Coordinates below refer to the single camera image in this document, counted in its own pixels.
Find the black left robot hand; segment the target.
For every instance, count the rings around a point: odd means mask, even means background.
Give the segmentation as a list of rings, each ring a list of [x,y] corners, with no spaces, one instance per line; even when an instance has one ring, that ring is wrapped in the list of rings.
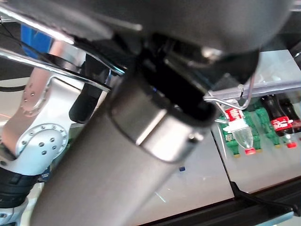
[[[87,41],[117,38],[133,60],[42,192],[35,226],[123,226],[208,132],[209,79],[250,78],[259,48],[286,23],[291,0],[34,0],[4,13]]]

